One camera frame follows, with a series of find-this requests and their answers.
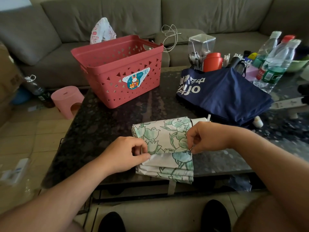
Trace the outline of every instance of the hand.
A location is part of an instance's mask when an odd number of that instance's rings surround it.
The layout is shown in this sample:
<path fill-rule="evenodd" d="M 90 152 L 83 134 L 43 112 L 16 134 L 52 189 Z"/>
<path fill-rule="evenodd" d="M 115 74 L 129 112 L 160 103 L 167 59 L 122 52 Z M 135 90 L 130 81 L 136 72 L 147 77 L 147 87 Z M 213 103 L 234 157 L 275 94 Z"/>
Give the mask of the hand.
<path fill-rule="evenodd" d="M 147 152 L 147 143 L 143 139 L 118 137 L 98 157 L 98 160 L 104 164 L 107 174 L 111 175 L 127 171 L 149 160 L 150 154 Z"/>
<path fill-rule="evenodd" d="M 187 132 L 188 148 L 192 148 L 192 154 L 231 148 L 232 137 L 236 135 L 237 129 L 234 126 L 200 121 Z"/>

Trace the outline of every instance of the pink plastic basket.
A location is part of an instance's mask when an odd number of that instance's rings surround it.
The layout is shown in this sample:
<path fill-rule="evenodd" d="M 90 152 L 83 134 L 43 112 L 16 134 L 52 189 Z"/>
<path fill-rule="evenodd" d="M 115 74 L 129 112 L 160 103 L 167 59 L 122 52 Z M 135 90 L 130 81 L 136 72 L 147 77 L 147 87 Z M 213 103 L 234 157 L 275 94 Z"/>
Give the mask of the pink plastic basket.
<path fill-rule="evenodd" d="M 90 87 L 108 108 L 116 108 L 160 85 L 162 52 L 163 44 L 159 46 L 137 35 L 71 50 Z"/>

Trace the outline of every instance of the coffee table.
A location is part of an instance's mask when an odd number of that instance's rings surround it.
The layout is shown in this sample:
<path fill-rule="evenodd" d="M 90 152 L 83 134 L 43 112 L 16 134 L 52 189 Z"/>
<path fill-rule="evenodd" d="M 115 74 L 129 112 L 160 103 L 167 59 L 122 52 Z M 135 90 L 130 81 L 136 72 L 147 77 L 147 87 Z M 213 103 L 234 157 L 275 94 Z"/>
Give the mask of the coffee table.
<path fill-rule="evenodd" d="M 205 111 L 183 103 L 176 98 L 181 70 L 186 67 L 161 69 L 160 86 L 119 106 L 108 109 L 88 90 L 80 110 L 74 118 L 57 154 L 43 180 L 50 188 L 75 173 L 100 155 L 118 136 L 131 136 L 133 124 L 188 116 L 207 117 Z M 296 75 L 286 75 L 275 88 L 274 96 L 282 99 L 299 97 L 297 85 L 303 83 Z M 264 126 L 254 132 L 279 147 L 309 161 L 309 116 L 289 120 L 285 111 L 262 114 Z M 193 156 L 194 178 L 252 172 L 245 160 L 234 150 L 203 152 Z M 111 175 L 103 180 L 106 185 L 157 185 L 168 181 L 135 174 L 135 169 Z M 175 189 L 170 182 L 170 192 Z"/>

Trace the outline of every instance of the shoe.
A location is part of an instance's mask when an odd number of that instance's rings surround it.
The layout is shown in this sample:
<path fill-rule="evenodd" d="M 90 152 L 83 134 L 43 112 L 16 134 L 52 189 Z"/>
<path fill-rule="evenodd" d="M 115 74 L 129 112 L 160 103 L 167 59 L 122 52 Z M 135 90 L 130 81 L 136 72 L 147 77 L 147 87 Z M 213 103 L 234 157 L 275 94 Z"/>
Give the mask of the shoe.
<path fill-rule="evenodd" d="M 225 206 L 218 200 L 206 203 L 201 219 L 201 232 L 231 232 L 231 222 Z"/>
<path fill-rule="evenodd" d="M 110 212 L 100 222 L 98 232 L 126 232 L 125 225 L 117 212 Z"/>

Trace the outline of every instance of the blue object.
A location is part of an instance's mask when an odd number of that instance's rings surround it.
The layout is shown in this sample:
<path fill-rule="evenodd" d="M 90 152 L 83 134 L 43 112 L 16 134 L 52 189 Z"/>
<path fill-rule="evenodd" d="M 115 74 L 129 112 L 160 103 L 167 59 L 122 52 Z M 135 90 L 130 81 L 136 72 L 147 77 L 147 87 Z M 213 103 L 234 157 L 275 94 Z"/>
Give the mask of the blue object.
<path fill-rule="evenodd" d="M 268 93 L 254 86 L 233 68 L 211 72 L 185 69 L 181 72 L 176 94 L 237 126 L 253 120 L 273 103 Z"/>
<path fill-rule="evenodd" d="M 19 87 L 17 90 L 17 93 L 15 95 L 15 97 L 13 98 L 13 100 L 11 101 L 11 103 L 13 105 L 19 105 L 22 104 L 28 100 L 30 100 L 32 97 L 32 93 L 30 93 L 28 90 L 26 90 L 23 87 Z"/>

